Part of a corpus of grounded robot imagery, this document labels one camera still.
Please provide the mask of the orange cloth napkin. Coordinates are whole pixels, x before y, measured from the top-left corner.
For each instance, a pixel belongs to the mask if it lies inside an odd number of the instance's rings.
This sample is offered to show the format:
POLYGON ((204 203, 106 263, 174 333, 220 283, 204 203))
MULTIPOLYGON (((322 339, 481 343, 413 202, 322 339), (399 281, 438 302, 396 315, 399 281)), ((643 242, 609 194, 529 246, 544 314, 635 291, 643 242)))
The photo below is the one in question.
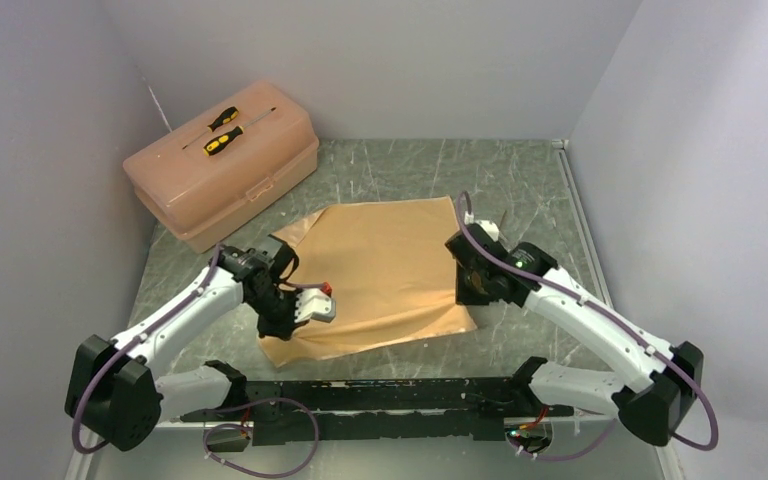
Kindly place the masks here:
POLYGON ((334 204, 276 231, 300 258, 291 282, 328 283, 336 316, 261 350, 283 367, 475 330, 445 246, 457 230, 452 200, 439 197, 334 204))

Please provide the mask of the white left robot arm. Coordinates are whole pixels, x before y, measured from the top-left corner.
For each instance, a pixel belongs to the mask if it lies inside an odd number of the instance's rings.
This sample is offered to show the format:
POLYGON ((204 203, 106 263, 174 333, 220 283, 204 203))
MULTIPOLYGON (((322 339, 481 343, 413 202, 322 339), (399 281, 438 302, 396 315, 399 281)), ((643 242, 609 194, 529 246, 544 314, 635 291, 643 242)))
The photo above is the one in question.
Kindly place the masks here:
POLYGON ((316 287, 287 284, 285 273, 298 265, 294 249, 273 235, 246 250, 218 244, 191 283, 154 313, 109 339, 84 340, 64 405, 74 450, 128 451, 157 424, 196 411, 239 417, 249 400, 239 370, 217 360, 183 374, 169 366, 203 330, 242 305, 256 313, 260 336, 291 339, 320 315, 316 301, 328 298, 316 287))

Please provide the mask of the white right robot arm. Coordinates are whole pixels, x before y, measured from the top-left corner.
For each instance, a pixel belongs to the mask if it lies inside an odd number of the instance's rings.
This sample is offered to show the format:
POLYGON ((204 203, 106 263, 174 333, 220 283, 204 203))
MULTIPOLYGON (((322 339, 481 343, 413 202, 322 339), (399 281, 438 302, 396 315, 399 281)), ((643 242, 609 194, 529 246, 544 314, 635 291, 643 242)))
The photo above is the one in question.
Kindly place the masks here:
POLYGON ((456 301, 494 302, 540 315, 596 354, 607 370, 565 367, 532 356, 511 377, 517 411, 570 406, 610 415, 638 439, 665 446, 699 399, 704 354, 637 327, 591 295, 548 253, 528 242, 508 250, 491 222, 478 222, 445 246, 456 262, 456 301))

